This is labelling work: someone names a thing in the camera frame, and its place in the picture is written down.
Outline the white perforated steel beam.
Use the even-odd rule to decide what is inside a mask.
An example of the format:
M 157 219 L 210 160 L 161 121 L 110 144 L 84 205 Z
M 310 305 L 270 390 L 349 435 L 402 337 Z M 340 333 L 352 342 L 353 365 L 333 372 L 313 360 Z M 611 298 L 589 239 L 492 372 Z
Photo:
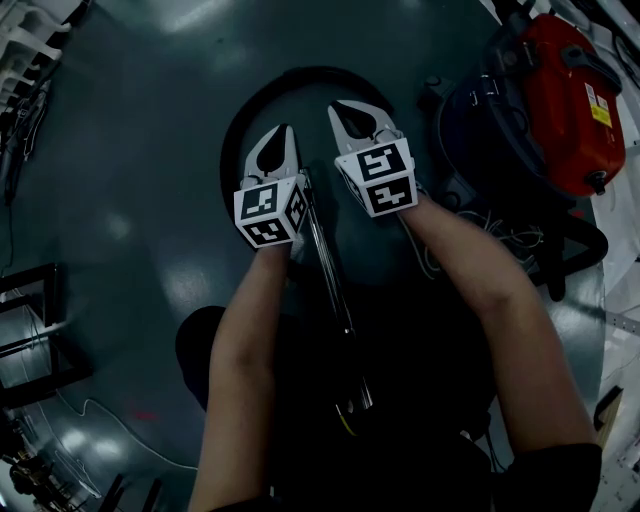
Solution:
M 628 318 L 623 314 L 607 311 L 606 323 L 615 329 L 640 337 L 640 321 Z

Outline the person's right forearm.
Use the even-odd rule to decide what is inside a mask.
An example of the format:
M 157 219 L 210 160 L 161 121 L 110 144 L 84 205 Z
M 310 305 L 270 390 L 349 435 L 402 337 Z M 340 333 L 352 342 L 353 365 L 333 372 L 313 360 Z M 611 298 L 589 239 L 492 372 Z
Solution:
M 513 452 L 594 443 L 561 340 L 513 255 L 486 231 L 425 196 L 401 216 L 482 325 Z

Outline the person's left forearm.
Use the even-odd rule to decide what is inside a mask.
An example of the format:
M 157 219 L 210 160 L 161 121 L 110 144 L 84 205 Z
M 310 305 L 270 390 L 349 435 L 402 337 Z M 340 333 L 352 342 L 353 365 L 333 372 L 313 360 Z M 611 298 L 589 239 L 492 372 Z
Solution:
M 274 354 L 291 247 L 258 250 L 213 340 L 198 471 L 188 512 L 265 494 L 275 404 Z

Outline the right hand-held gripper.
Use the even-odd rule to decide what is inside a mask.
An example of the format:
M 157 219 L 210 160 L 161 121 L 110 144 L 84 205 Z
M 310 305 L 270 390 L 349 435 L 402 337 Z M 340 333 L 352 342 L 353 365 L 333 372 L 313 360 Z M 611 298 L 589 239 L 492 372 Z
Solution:
M 327 111 L 339 151 L 335 166 L 367 214 L 378 217 L 415 206 L 415 161 L 388 113 L 355 100 L 335 100 Z

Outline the pile of black equipment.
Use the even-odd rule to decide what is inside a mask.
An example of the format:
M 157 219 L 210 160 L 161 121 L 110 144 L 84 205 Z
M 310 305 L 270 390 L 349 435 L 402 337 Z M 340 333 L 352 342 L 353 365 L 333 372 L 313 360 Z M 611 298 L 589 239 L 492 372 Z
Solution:
M 31 157 L 38 130 L 47 111 L 50 80 L 41 80 L 29 97 L 16 104 L 11 124 L 0 142 L 0 194 L 10 206 L 17 193 L 22 167 Z

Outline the person's black clothing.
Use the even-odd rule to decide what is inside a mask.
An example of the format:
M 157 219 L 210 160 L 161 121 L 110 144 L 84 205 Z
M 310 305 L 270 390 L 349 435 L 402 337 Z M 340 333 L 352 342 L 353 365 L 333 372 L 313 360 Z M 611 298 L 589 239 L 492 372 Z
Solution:
M 274 497 L 248 512 L 589 512 L 600 480 L 594 443 L 518 450 L 503 472 L 477 444 L 496 395 L 486 337 L 452 286 L 405 300 L 366 291 L 373 407 L 341 426 L 330 406 L 339 344 L 284 315 L 275 356 Z

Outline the wooden slatted board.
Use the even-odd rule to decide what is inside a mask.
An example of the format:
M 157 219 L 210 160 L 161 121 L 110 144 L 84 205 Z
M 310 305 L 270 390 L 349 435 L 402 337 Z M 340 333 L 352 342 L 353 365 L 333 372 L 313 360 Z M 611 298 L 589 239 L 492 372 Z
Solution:
M 604 450 L 618 415 L 623 389 L 614 385 L 598 402 L 593 416 L 596 444 Z

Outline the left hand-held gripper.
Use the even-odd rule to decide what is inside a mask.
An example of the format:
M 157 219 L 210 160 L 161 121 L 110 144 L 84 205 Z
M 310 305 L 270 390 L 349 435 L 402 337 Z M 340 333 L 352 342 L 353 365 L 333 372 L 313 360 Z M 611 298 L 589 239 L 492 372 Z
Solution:
M 234 222 L 253 249 L 299 238 L 309 210 L 301 167 L 296 134 L 288 124 L 272 128 L 247 155 L 241 189 L 234 193 Z

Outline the red vacuum cleaner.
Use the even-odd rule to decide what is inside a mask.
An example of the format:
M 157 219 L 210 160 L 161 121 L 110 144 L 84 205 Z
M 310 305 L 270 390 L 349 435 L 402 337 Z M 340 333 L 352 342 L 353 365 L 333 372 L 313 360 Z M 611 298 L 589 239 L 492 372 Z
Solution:
M 568 206 L 600 195 L 625 164 L 617 72 L 575 27 L 496 0 L 501 25 L 457 84 L 439 79 L 436 158 L 486 199 Z

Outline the white table with black legs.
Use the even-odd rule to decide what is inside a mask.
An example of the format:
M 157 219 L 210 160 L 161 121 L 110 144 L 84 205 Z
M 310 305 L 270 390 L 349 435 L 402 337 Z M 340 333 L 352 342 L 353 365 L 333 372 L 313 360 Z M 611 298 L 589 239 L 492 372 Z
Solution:
M 0 408 L 16 409 L 47 400 L 61 388 L 93 375 L 89 359 L 62 333 L 62 272 L 48 263 L 0 277 L 0 315 L 25 308 L 30 319 L 42 326 L 34 334 L 0 344 L 0 361 L 29 348 L 45 345 L 49 372 L 24 383 L 8 386 L 0 380 Z

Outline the metal vacuum wand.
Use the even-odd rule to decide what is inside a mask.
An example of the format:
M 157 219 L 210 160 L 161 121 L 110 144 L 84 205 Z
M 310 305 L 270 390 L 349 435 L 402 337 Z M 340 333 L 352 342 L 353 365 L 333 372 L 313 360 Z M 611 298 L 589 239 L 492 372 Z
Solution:
M 364 374 L 358 366 L 356 349 L 358 342 L 353 326 L 350 310 L 346 302 L 340 275 L 330 247 L 326 240 L 324 230 L 317 213 L 316 200 L 308 167 L 302 168 L 305 177 L 304 193 L 309 201 L 309 224 L 313 240 L 318 253 L 324 280 L 327 286 L 331 306 L 334 312 L 340 339 L 343 341 L 344 361 L 347 369 L 343 371 L 347 397 L 343 405 L 338 405 L 341 412 L 349 414 L 361 414 L 373 405 L 371 394 L 367 386 Z

